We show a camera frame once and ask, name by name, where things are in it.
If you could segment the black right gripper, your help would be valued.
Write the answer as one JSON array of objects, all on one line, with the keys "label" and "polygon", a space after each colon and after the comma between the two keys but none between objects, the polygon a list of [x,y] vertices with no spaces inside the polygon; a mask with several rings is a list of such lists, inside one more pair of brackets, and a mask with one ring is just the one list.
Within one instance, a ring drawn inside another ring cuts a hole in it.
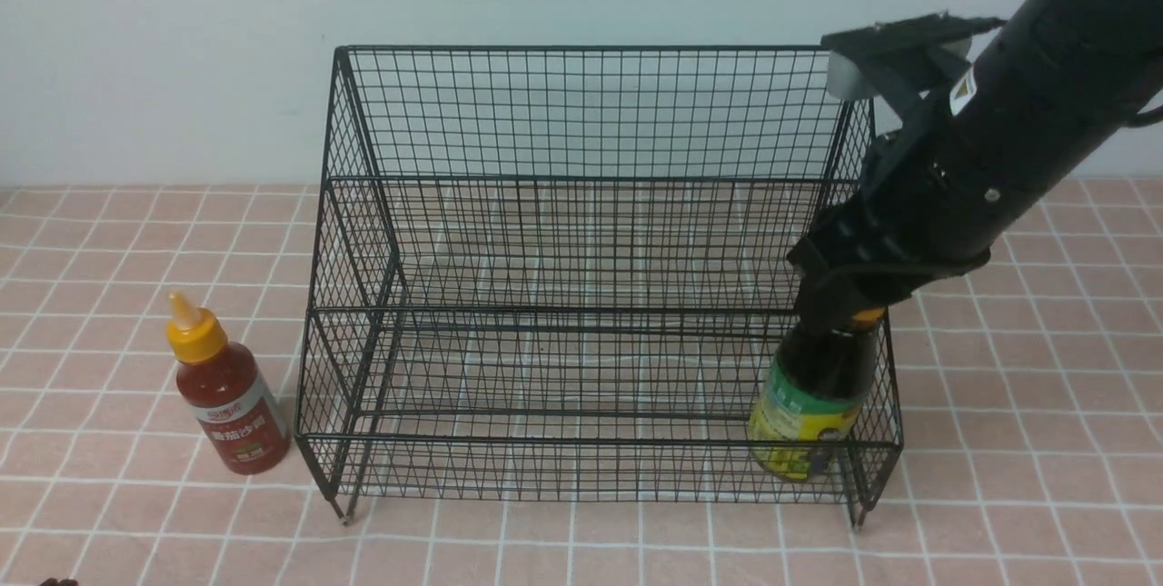
[{"label": "black right gripper", "polygon": [[789,251],[799,321],[839,329],[856,313],[983,266],[993,241],[985,187],[986,174],[956,144],[877,136],[856,192],[822,210]]}]

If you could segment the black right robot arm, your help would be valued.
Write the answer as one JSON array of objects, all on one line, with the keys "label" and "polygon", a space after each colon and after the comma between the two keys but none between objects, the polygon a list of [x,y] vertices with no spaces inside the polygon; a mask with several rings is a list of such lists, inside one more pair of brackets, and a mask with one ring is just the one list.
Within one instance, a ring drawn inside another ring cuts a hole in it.
[{"label": "black right robot arm", "polygon": [[1160,1],[1025,0],[1012,17],[925,17],[825,35],[835,97],[882,97],[900,129],[789,251],[813,331],[963,276],[1110,136],[1160,122]]}]

